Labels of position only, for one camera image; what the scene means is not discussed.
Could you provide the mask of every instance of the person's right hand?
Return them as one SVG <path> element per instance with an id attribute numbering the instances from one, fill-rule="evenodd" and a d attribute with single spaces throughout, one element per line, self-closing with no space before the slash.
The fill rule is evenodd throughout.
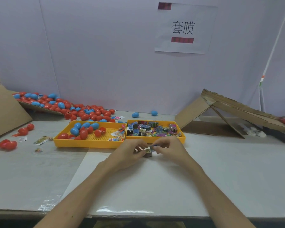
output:
<path id="1" fill-rule="evenodd" d="M 192 157 L 188 154 L 185 147 L 175 136 L 159 138 L 152 145 L 156 145 L 153 146 L 156 153 L 163 154 L 172 162 L 180 166 L 184 165 L 189 160 L 192 160 Z"/>

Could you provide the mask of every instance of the red label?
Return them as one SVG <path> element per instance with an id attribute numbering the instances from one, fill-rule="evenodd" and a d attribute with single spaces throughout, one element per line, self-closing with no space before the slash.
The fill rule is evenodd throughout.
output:
<path id="1" fill-rule="evenodd" d="M 179 43 L 190 43 L 192 44 L 194 38 L 179 38 L 179 37 L 172 37 L 171 42 L 179 42 Z"/>
<path id="2" fill-rule="evenodd" d="M 172 3 L 160 2 L 158 3 L 158 9 L 161 10 L 171 10 Z"/>

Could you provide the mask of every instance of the white paper sign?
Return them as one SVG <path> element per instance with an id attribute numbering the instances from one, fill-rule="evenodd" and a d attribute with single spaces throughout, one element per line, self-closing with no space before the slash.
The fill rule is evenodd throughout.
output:
<path id="1" fill-rule="evenodd" d="M 218 8 L 159 3 L 155 51 L 207 53 Z"/>

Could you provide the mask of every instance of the person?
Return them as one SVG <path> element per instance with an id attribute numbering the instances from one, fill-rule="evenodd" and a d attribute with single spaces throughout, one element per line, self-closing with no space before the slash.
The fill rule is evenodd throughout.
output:
<path id="1" fill-rule="evenodd" d="M 163 137 L 153 145 L 156 153 L 163 154 L 183 167 L 195 183 L 205 207 L 217 228 L 255 227 L 227 196 L 209 179 L 202 167 L 189 155 L 175 136 Z M 142 139 L 127 139 L 106 160 L 56 207 L 35 228 L 76 228 L 86 216 L 102 185 L 115 172 L 134 165 L 146 152 L 148 145 Z"/>

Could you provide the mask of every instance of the person's left hand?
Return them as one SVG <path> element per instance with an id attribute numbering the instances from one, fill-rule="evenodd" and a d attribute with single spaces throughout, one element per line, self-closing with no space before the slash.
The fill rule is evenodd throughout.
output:
<path id="1" fill-rule="evenodd" d="M 103 161 L 103 164 L 113 172 L 128 168 L 146 154 L 142 149 L 147 147 L 148 145 L 143 139 L 126 139 Z"/>

